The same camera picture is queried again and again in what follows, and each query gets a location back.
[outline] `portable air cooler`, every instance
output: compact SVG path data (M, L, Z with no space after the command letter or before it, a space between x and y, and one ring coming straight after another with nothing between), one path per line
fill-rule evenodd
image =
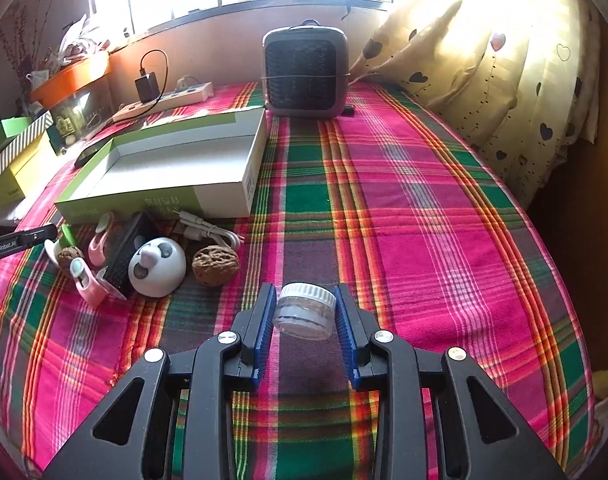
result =
M264 98L279 116L328 119L346 104L348 46L338 28L309 22L264 36Z

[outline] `bed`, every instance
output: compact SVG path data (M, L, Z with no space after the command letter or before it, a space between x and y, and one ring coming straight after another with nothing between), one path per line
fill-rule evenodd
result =
M357 83L348 102L353 117L269 118L253 213L217 222L245 237L241 271L222 288L188 275L170 297L108 299L92 310L42 248L0 262L0 421L28 470L49 463L146 349L194 348L251 307L260 283L294 281L348 283L362 308L414 346L465 348L566 472L580 468L594 417L590 367L564 284L530 221L407 94ZM257 85L246 84L170 115L262 103ZM70 165L58 173L20 228L58 218L53 201L74 173ZM92 230L78 229L82 247ZM196 242L177 239L194 253ZM377 397L349 389L335 335L275 335L258 396L234 401L239 479L369 477ZM182 428L180 413L175 472ZM435 476L434 446L429 455Z

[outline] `heart pattern curtain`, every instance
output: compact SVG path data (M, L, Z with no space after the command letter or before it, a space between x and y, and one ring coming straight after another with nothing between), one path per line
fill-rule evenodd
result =
M599 40L590 0L404 0L351 80L414 94L526 207L568 145L595 139Z

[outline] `striped gift box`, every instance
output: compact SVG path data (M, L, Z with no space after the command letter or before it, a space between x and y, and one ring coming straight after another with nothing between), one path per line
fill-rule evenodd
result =
M2 153L0 153L0 175L15 159L17 155L22 153L26 147L33 142L37 137L43 134L53 123L53 117L50 112L40 115L33 123L28 126L21 134L19 134L13 142L11 142Z

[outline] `white panda toy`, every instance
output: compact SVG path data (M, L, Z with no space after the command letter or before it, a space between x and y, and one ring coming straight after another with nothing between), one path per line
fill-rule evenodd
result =
M133 254L129 280L144 296L162 298L180 286L186 274L186 256L177 242L155 238Z

